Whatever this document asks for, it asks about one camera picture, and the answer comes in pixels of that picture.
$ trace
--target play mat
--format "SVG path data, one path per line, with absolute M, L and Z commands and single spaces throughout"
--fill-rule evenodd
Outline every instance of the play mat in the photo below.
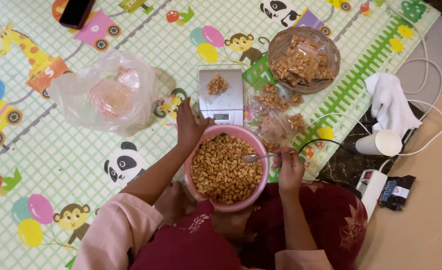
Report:
M 384 0 L 364 1 L 96 0 L 86 26 L 73 31 L 57 22 L 65 0 L 0 0 L 0 269 L 70 268 L 98 208 L 176 144 L 173 108 L 196 96 L 198 66 L 242 62 L 250 91 L 275 83 L 263 53 L 286 27 L 323 31 L 342 57 L 334 83 L 305 95 L 291 112 L 307 122 L 336 112 L 359 119 L 369 107 L 363 80 L 396 72 L 420 42 L 410 23 L 425 34 L 440 15 L 422 1 L 390 0 L 410 19 L 404 21 Z M 245 48 L 232 46 L 241 38 L 250 41 Z M 45 91 L 53 78 L 113 48 L 157 68 L 155 122 L 129 138 L 65 123 Z M 354 124 L 325 117 L 293 145 L 341 142 Z M 309 174 L 336 149 L 309 145 L 302 153 Z M 134 163 L 120 168 L 118 158 L 126 156 Z M 270 171 L 269 180 L 276 179 Z

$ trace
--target pink bowl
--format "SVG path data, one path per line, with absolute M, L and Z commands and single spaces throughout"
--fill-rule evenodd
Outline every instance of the pink bowl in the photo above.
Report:
M 261 140 L 254 135 L 253 132 L 245 129 L 242 126 L 234 125 L 234 124 L 218 124 L 214 126 L 210 126 L 206 128 L 203 135 L 201 136 L 201 139 L 198 144 L 201 144 L 203 141 L 213 138 L 214 136 L 218 136 L 221 133 L 226 133 L 229 136 L 234 136 L 236 138 L 240 138 L 243 141 L 246 141 L 250 143 L 256 153 L 260 156 L 266 156 L 267 152 L 264 148 Z M 183 171 L 184 171 L 184 182 L 186 183 L 186 186 L 188 187 L 189 192 L 193 197 L 198 201 L 205 200 L 206 197 L 203 196 L 198 192 L 198 189 L 195 187 L 193 183 L 193 179 L 191 179 L 191 169 L 189 168 L 189 165 L 191 164 L 193 160 L 193 156 L 195 154 L 195 150 L 191 155 L 189 155 L 188 159 L 184 162 L 183 165 Z M 256 199 L 260 196 L 261 192 L 263 191 L 264 187 L 266 186 L 266 183 L 268 182 L 268 174 L 270 170 L 270 162 L 268 158 L 262 158 L 260 162 L 263 165 L 263 175 L 261 176 L 261 181 L 259 182 L 256 189 L 254 189 L 253 193 L 249 198 L 243 201 L 237 201 L 232 205 L 224 205 L 217 202 L 213 202 L 214 209 L 218 212 L 236 212 L 239 210 L 242 210 L 250 205 L 252 205 Z

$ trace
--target spoon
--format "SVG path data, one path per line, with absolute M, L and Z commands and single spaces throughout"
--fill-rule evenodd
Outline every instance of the spoon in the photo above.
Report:
M 241 159 L 245 163 L 255 163 L 255 162 L 257 162 L 260 159 L 269 158 L 269 157 L 275 157 L 275 156 L 281 156 L 281 154 L 271 154 L 271 155 L 267 155 L 267 156 L 245 155 Z

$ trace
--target paper cup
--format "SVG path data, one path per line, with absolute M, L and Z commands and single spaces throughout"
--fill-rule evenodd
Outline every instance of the paper cup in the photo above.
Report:
M 356 150 L 366 155 L 394 156 L 399 154 L 403 143 L 398 134 L 385 129 L 356 141 Z

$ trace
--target pink sleeve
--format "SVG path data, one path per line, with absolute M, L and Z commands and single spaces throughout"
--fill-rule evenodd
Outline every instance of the pink sleeve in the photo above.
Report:
M 151 205 L 128 193 L 111 197 L 81 241 L 72 270 L 127 269 L 148 243 L 163 216 Z
M 275 254 L 276 270 L 332 270 L 324 250 L 282 250 Z

